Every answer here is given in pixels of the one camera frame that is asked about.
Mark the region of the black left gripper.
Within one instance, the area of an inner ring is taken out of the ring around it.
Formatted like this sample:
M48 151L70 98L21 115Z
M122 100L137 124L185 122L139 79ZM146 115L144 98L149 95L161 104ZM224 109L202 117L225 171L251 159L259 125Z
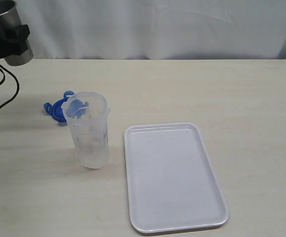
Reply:
M8 28L0 23L0 59L21 55L28 49L27 39L30 29L27 24Z

